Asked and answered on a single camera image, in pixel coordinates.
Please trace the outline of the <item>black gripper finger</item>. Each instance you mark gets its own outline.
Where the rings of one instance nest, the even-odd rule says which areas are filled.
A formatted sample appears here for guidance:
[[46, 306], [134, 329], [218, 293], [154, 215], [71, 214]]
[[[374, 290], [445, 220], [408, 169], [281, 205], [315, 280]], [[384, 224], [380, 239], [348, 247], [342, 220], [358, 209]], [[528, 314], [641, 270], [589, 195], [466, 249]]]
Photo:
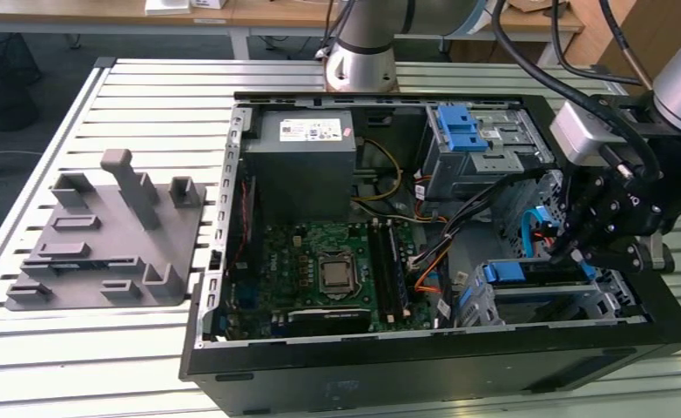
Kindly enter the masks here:
[[589, 264], [611, 264], [613, 251], [605, 228], [615, 216], [611, 209], [609, 172], [573, 172], [563, 182], [563, 232], [550, 249], [552, 264], [560, 264], [575, 252]]
[[657, 271], [673, 273], [676, 262], [661, 237], [624, 237], [608, 246], [580, 249], [593, 267], [624, 273]]

